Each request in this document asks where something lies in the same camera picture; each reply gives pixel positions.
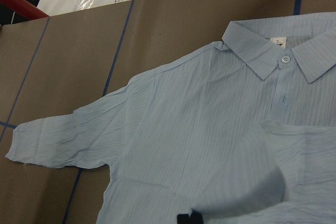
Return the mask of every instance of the blue line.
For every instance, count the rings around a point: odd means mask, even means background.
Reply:
[[[112,62],[111,68],[110,68],[109,75],[108,75],[107,80],[106,80],[106,84],[105,84],[105,87],[104,87],[104,91],[103,91],[102,97],[105,96],[106,93],[107,93],[107,89],[109,87],[109,84],[110,84],[110,81],[111,81],[111,77],[112,77],[112,74],[113,74],[113,70],[114,70],[114,67],[116,65],[116,61],[117,61],[117,57],[118,57],[118,54],[119,54],[119,51],[120,51],[120,48],[121,48],[121,45],[122,45],[122,41],[124,40],[124,36],[125,36],[126,28],[127,28],[127,25],[128,25],[128,21],[130,20],[131,12],[132,12],[132,9],[133,9],[133,4],[134,4],[134,0],[132,0],[132,2],[131,2],[130,9],[129,9],[128,14],[127,14],[127,18],[126,18],[126,21],[125,21],[125,24],[124,24],[124,28],[123,28],[122,34],[120,36],[120,40],[119,40],[119,44],[118,44],[116,53],[114,54],[113,62]],[[62,224],[66,224],[66,222],[67,222],[68,215],[69,215],[70,205],[72,203],[72,200],[74,199],[75,191],[77,189],[77,185],[79,183],[79,179],[80,179],[80,176],[82,174],[82,171],[83,171],[83,168],[79,168],[78,174],[77,174],[77,177],[76,177],[76,181],[75,181],[75,183],[73,185],[74,187],[72,188],[72,192],[71,192],[71,195],[70,195],[70,198],[69,198],[67,210],[66,210],[66,212],[64,214],[64,218],[63,218]]]
[[[105,96],[106,93],[107,93],[107,89],[108,89],[110,81],[111,81],[112,73],[113,73],[114,67],[116,65],[115,62],[117,61],[117,57],[118,57],[118,54],[119,54],[119,51],[120,51],[120,48],[121,48],[121,44],[122,44],[122,41],[124,40],[124,36],[125,36],[126,28],[127,28],[127,25],[128,25],[128,21],[130,19],[131,12],[132,12],[132,9],[133,9],[133,4],[134,4],[134,0],[132,0],[132,2],[131,2],[131,6],[130,6],[130,9],[129,9],[128,14],[127,14],[126,22],[125,22],[124,28],[122,30],[122,34],[121,34],[121,37],[120,37],[120,40],[119,40],[119,44],[118,44],[116,53],[114,55],[113,63],[112,63],[112,66],[111,66],[111,69],[110,69],[110,72],[109,72],[109,76],[107,77],[102,96]]]
[[[300,15],[302,0],[295,0],[294,15]]]
[[[4,122],[0,122],[0,125],[8,127],[8,128],[12,128],[12,129],[16,128],[15,125],[12,125],[12,124],[9,124],[9,123],[4,123]]]
[[[40,47],[40,44],[41,44],[42,38],[43,38],[43,36],[44,36],[44,33],[45,33],[45,31],[46,31],[46,29],[47,29],[47,27],[48,27],[49,20],[50,20],[50,17],[47,19],[47,22],[46,22],[46,24],[45,24],[45,26],[44,26],[44,29],[43,29],[43,31],[42,31],[40,40],[38,41],[38,44],[37,44],[37,47],[36,47],[35,52],[34,52],[34,54],[33,54],[33,57],[32,57],[32,59],[30,60],[28,69],[27,69],[27,71],[26,71],[26,74],[25,74],[25,76],[24,76],[24,78],[23,78],[23,81],[22,81],[22,83],[21,83],[21,86],[20,86],[20,88],[19,88],[19,91],[17,92],[17,96],[16,96],[16,98],[15,98],[15,101],[14,101],[14,104],[13,104],[13,107],[12,107],[12,110],[11,110],[11,112],[9,113],[9,117],[8,117],[8,119],[7,119],[7,122],[6,122],[6,124],[8,124],[8,125],[9,125],[9,121],[10,121],[10,119],[11,119],[11,117],[12,117],[12,114],[13,114],[13,111],[14,111],[14,108],[15,108],[15,105],[16,105],[16,103],[17,103],[17,100],[18,100],[18,98],[19,98],[19,96],[20,96],[20,94],[21,94],[22,87],[23,87],[23,85],[25,84],[25,81],[26,81],[26,79],[27,79],[28,73],[29,73],[29,71],[30,71],[30,69],[31,69],[31,67],[32,67],[33,61],[34,61],[34,59],[35,59],[36,53],[37,53],[37,51],[38,51],[38,49],[39,49],[39,47]],[[4,134],[5,134],[6,128],[7,128],[7,127],[5,127],[5,129],[3,130],[2,134],[1,134],[0,142],[1,142],[1,140],[2,140],[2,138],[3,138],[3,136],[4,136]]]

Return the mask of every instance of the shirt button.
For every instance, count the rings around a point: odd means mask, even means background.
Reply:
[[[290,58],[289,58],[288,55],[286,55],[286,56],[283,56],[283,57],[282,57],[281,61],[282,61],[282,63],[285,63],[285,64],[286,64],[286,63],[290,62]]]

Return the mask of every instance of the collar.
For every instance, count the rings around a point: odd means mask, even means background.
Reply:
[[[319,79],[336,65],[336,13],[316,13],[289,17],[230,22],[224,43],[261,79],[276,68],[286,49],[267,38],[309,36],[291,48],[308,83]]]

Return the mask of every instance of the white tag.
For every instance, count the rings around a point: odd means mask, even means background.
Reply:
[[[287,37],[274,37],[271,38],[271,41],[280,47],[286,48],[286,39]]]

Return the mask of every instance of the red pipe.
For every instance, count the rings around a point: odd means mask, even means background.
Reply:
[[[49,15],[25,0],[0,0],[0,4],[15,11],[27,20],[49,17]]]

